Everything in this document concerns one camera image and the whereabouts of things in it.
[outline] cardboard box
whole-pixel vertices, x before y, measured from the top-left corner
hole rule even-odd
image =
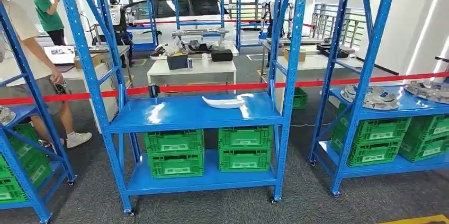
[[[97,53],[91,54],[92,63],[94,64],[94,68],[101,63],[101,56],[99,56]],[[74,58],[75,68],[82,69],[81,67],[81,60],[79,56],[76,56]]]
[[[284,56],[287,61],[289,60],[289,53],[290,53],[290,50],[287,48],[281,48],[279,50],[279,55]],[[306,50],[300,49],[299,56],[298,56],[298,62],[303,62],[303,61],[306,61]]]

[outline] green t-shirt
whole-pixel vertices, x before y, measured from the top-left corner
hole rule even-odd
[[[34,4],[36,5],[36,12],[38,13],[39,20],[46,32],[64,29],[64,25],[62,24],[58,12],[55,12],[53,15],[47,13],[47,10],[52,5],[50,0],[34,0]]]

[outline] metal railing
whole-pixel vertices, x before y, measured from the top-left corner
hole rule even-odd
[[[312,24],[315,25],[315,28],[311,34],[312,38],[332,38],[337,10],[338,5],[315,4],[312,17]],[[362,43],[365,28],[365,11],[359,8],[347,8],[340,42],[347,47],[358,50]]]
[[[224,7],[229,13],[231,19],[237,18],[237,4],[225,4]],[[261,19],[262,4],[256,3],[242,3],[241,5],[241,19]]]

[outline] beige shirt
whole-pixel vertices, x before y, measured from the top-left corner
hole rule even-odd
[[[39,36],[39,32],[34,26],[33,22],[28,18],[26,12],[15,2],[4,1],[6,12],[10,18],[10,21],[17,34],[17,38],[21,42],[21,47],[25,53],[26,60],[33,72],[35,79],[43,78],[51,75],[51,70],[41,60],[39,60],[23,43],[22,40],[34,38]],[[3,62],[0,62],[0,82],[8,80],[14,76],[20,74],[19,66],[15,60],[15,57],[11,51],[11,47],[7,41],[6,35],[0,39],[0,47],[5,47],[5,58]],[[7,86],[15,86],[25,84],[24,79],[16,80],[9,83]]]

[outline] car window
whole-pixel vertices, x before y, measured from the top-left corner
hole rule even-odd
[[[217,0],[192,0],[192,8],[195,16],[220,15]]]
[[[190,16],[188,0],[178,0],[179,16]],[[175,16],[175,4],[173,0],[158,0],[156,18]]]
[[[175,5],[173,0],[153,0],[155,16],[157,19],[175,16]],[[188,0],[178,0],[179,16],[190,16],[190,6]],[[148,6],[146,2],[133,6],[136,10],[136,20],[148,19]]]

